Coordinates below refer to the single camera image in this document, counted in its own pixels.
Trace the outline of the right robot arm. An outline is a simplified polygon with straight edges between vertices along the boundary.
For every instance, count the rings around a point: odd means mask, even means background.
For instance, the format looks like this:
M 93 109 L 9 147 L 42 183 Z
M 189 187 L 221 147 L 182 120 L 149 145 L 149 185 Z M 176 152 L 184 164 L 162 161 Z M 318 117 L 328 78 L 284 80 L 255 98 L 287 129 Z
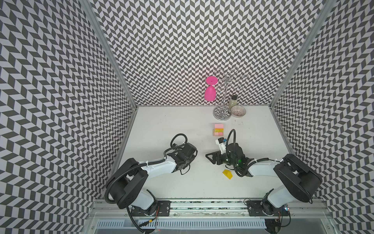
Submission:
M 214 165 L 233 167 L 238 177 L 270 176 L 280 179 L 282 185 L 271 189 L 261 200 L 245 202 L 250 216 L 274 216 L 288 212 L 286 205 L 293 201 L 312 203 L 313 195 L 322 184 L 322 177 L 293 154 L 281 160 L 251 159 L 245 156 L 236 142 L 236 131 L 216 140 L 219 151 L 206 154 Z

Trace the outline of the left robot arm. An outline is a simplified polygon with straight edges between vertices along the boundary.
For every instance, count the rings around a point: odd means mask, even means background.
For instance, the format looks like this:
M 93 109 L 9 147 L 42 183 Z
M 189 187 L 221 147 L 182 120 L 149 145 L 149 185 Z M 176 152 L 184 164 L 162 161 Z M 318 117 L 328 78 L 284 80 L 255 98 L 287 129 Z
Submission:
M 179 133 L 171 140 L 161 159 L 144 162 L 127 159 L 108 179 L 104 200 L 120 209 L 135 207 L 152 212 L 158 200 L 152 192 L 143 189 L 147 180 L 190 167 L 197 153 L 197 148 L 188 142 L 187 136 Z

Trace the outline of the pink block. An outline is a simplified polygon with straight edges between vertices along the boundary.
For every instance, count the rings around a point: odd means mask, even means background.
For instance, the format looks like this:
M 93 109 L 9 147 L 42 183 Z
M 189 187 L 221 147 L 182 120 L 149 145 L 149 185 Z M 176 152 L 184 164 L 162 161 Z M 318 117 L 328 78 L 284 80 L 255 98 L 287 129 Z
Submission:
M 213 135 L 217 136 L 217 137 L 223 137 L 224 133 L 223 132 L 214 132 Z
M 223 124 L 215 124 L 214 129 L 224 129 L 224 125 Z

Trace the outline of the yellow wedge block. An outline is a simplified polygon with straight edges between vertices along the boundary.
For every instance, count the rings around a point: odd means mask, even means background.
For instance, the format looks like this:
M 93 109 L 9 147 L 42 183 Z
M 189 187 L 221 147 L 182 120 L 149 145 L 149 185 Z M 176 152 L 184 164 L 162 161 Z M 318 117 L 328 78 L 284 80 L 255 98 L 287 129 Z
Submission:
M 223 174 L 224 174 L 228 179 L 232 179 L 232 178 L 233 178 L 232 172 L 231 172 L 230 170 L 223 170 Z

